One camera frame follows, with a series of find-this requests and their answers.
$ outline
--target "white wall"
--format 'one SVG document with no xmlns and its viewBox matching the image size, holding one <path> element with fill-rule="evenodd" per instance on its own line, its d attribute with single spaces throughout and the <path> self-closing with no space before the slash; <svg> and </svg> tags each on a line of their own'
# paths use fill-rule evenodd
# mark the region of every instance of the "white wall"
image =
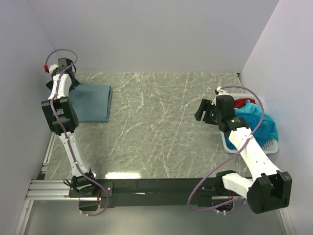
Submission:
<svg viewBox="0 0 313 235">
<path fill-rule="evenodd" d="M 0 234 L 13 234 L 50 131 L 40 102 L 53 50 L 25 0 L 0 2 Z"/>
<path fill-rule="evenodd" d="M 28 0 L 79 71 L 241 72 L 278 0 Z"/>
<path fill-rule="evenodd" d="M 281 0 L 249 57 L 241 81 L 276 121 L 277 166 L 293 179 L 289 211 L 299 235 L 312 234 L 313 2 Z"/>
</svg>

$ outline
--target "marble table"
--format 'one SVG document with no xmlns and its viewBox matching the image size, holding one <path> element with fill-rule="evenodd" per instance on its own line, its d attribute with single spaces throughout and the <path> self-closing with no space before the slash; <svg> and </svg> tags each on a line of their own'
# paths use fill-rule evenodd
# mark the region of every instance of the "marble table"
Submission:
<svg viewBox="0 0 313 235">
<path fill-rule="evenodd" d="M 81 149 L 96 178 L 203 177 L 229 158 L 217 126 L 196 121 L 202 98 L 218 86 L 240 85 L 235 73 L 88 73 L 81 82 L 110 84 L 107 123 L 80 123 Z M 228 89 L 242 93 L 241 89 Z M 219 169 L 250 172 L 241 157 Z M 62 143 L 56 138 L 45 179 L 71 179 Z"/>
</svg>

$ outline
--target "gray marble tabletop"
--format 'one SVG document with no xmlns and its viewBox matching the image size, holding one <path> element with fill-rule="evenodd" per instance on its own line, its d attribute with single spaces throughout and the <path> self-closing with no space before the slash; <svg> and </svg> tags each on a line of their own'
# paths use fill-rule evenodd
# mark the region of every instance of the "gray marble tabletop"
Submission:
<svg viewBox="0 0 313 235">
<path fill-rule="evenodd" d="M 78 139 L 96 178 L 203 177 L 229 158 L 217 126 L 196 121 L 201 99 L 218 86 L 240 85 L 235 73 L 88 73 L 81 82 L 110 84 L 107 123 L 79 123 Z M 242 93 L 241 89 L 229 89 Z M 241 157 L 218 171 L 250 172 Z M 56 138 L 45 179 L 71 179 L 62 143 Z"/>
</svg>

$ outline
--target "gray-blue towel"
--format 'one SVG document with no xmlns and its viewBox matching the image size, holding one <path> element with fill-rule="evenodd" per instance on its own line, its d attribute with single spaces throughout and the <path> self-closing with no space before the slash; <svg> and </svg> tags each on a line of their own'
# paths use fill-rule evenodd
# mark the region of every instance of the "gray-blue towel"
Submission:
<svg viewBox="0 0 313 235">
<path fill-rule="evenodd" d="M 79 122 L 109 120 L 112 90 L 110 85 L 80 83 L 69 93 Z"/>
</svg>

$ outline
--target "blue cloth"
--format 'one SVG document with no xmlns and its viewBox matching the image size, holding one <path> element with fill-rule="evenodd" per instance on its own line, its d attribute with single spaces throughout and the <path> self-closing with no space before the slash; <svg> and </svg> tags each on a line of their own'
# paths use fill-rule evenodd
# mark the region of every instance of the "blue cloth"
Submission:
<svg viewBox="0 0 313 235">
<path fill-rule="evenodd" d="M 235 108 L 236 116 L 246 120 L 251 130 L 257 126 L 261 119 L 261 107 L 247 100 L 246 105 L 240 109 Z M 258 130 L 253 135 L 260 146 L 263 146 L 268 140 L 278 140 L 278 133 L 273 119 L 264 113 L 264 119 Z M 229 149 L 236 147 L 225 137 L 226 145 Z"/>
<path fill-rule="evenodd" d="M 79 122 L 107 122 L 112 90 L 110 85 L 80 83 L 69 93 Z"/>
</svg>

